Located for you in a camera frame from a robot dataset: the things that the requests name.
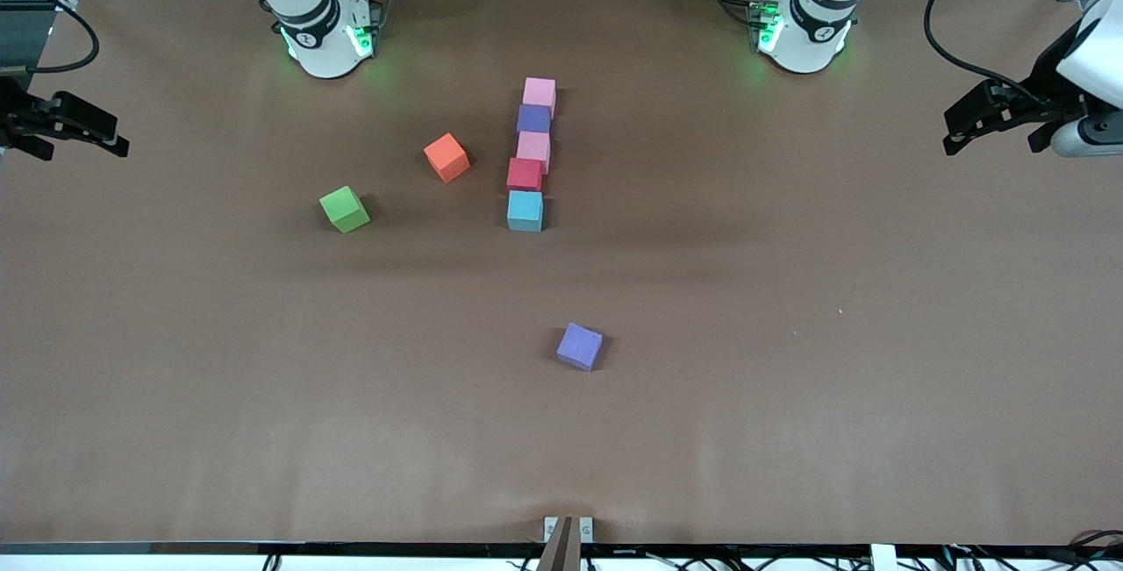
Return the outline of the metal clamp bracket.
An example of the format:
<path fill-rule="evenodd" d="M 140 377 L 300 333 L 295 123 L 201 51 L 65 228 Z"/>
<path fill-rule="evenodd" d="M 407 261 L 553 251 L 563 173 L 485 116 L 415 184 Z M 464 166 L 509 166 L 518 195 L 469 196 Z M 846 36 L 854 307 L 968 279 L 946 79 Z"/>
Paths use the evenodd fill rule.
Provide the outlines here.
<path fill-rule="evenodd" d="M 587 571 L 583 546 L 594 543 L 592 517 L 546 517 L 546 544 L 536 571 Z"/>

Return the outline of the pink foam cube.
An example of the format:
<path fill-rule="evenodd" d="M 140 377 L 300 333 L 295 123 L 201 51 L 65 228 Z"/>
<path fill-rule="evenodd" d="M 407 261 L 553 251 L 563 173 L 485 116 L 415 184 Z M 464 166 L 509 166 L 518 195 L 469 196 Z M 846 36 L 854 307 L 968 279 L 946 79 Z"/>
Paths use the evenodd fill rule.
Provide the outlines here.
<path fill-rule="evenodd" d="M 549 132 L 519 132 L 515 156 L 539 161 L 541 173 L 546 175 L 551 164 L 551 135 Z"/>
<path fill-rule="evenodd" d="M 548 109 L 550 119 L 556 115 L 557 83 L 551 78 L 526 78 L 522 105 L 541 106 Z"/>

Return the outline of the green foam cube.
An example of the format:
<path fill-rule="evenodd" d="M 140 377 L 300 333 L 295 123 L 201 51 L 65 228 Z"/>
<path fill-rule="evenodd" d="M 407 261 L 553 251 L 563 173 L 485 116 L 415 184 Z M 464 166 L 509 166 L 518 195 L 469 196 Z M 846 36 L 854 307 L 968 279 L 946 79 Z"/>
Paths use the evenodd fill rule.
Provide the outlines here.
<path fill-rule="evenodd" d="M 369 214 L 360 196 L 349 185 L 325 194 L 319 199 L 325 218 L 334 225 L 337 232 L 356 232 L 369 224 Z"/>

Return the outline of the black table edge rail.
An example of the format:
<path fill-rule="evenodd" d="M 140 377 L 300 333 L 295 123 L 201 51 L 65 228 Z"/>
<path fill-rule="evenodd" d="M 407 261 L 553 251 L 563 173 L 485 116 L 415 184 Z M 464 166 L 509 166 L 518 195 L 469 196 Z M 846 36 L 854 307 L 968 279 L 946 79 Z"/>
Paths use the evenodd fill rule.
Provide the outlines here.
<path fill-rule="evenodd" d="M 1123 544 L 1116 546 L 1075 549 L 1072 546 L 973 546 L 978 558 L 1037 559 L 1074 563 L 1076 560 L 1123 560 Z M 40 542 L 0 543 L 4 555 L 82 555 L 82 554 L 184 554 L 184 555 L 310 555 L 354 558 L 536 558 L 544 551 L 541 543 L 404 543 L 404 542 L 232 542 L 232 540 L 117 540 L 117 542 Z M 733 544 L 606 544 L 593 543 L 583 551 L 595 556 L 656 553 L 667 558 L 706 554 L 741 554 L 745 558 L 789 556 L 858 558 L 869 553 L 868 546 L 733 546 Z"/>

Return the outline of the cyan foam cube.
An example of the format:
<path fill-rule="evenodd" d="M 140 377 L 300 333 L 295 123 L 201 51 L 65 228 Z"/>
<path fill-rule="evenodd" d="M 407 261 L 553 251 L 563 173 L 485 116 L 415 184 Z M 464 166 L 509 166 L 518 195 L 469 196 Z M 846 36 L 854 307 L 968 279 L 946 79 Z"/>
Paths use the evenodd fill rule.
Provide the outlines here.
<path fill-rule="evenodd" d="M 544 232 L 544 194 L 535 190 L 510 190 L 505 218 L 510 232 Z"/>

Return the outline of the red foam cube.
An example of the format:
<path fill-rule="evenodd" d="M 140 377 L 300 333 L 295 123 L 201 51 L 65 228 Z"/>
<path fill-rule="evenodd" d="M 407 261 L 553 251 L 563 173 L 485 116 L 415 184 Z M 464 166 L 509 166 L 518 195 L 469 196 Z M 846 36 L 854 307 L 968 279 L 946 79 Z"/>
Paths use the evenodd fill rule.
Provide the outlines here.
<path fill-rule="evenodd" d="M 537 192 L 544 190 L 546 163 L 537 158 L 509 158 L 505 187 L 509 192 Z"/>

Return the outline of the orange foam cube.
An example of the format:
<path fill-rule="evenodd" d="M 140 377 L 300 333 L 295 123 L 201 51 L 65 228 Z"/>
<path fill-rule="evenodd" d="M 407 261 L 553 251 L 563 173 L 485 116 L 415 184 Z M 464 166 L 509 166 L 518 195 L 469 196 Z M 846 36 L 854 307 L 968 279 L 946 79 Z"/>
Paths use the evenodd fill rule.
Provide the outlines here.
<path fill-rule="evenodd" d="M 472 160 L 453 134 L 445 134 L 424 147 L 424 157 L 444 183 L 460 178 L 472 167 Z"/>

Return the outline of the brown paper table cover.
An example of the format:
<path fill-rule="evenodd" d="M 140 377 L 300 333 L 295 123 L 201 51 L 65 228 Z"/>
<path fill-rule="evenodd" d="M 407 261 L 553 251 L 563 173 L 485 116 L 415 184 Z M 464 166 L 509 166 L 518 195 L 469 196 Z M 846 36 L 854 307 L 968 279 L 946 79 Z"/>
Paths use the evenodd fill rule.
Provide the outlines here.
<path fill-rule="evenodd" d="M 797 76 L 711 0 L 393 0 L 320 81 L 257 0 L 82 0 L 95 63 L 33 87 L 133 148 L 4 156 L 0 540 L 1123 531 L 1123 158 L 946 156 L 975 81 L 924 1 Z M 505 218 L 526 78 L 544 232 Z"/>

